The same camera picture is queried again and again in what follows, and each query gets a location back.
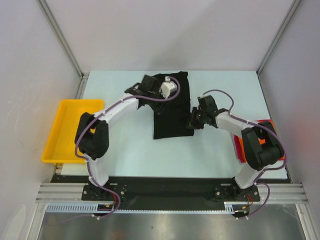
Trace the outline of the black t-shirt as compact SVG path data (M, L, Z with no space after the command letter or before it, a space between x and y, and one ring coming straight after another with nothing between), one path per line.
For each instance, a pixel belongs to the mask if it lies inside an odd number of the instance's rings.
M191 115L191 96L188 72L180 71L176 73L156 74L153 77L160 83L166 76L175 78L180 84L179 95L168 102L158 102L164 107L161 113L153 114L153 139L192 137L193 129L187 128L187 122Z

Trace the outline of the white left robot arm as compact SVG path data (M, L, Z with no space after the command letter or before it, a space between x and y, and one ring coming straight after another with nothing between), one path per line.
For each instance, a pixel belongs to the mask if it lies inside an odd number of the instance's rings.
M74 154L84 160L89 183L94 185L93 194L98 199L105 200L110 193L118 196L106 184L110 175L103 160L110 146L110 128L127 114L145 105L159 113L180 90L180 84L175 83L169 76L161 81L153 76L144 75L142 82L126 89L122 97L109 107L95 113L85 112L80 116L74 139Z

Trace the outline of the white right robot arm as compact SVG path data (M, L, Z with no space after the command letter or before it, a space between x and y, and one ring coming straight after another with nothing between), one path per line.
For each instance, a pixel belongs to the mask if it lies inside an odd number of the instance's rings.
M187 122L189 129L200 130L209 125L242 139L246 163L232 179L230 188L231 196L242 201L266 171L277 169L269 166L285 157L284 147L271 122L244 120L233 115L229 109L219 109L211 95L197 99L198 106L192 108Z

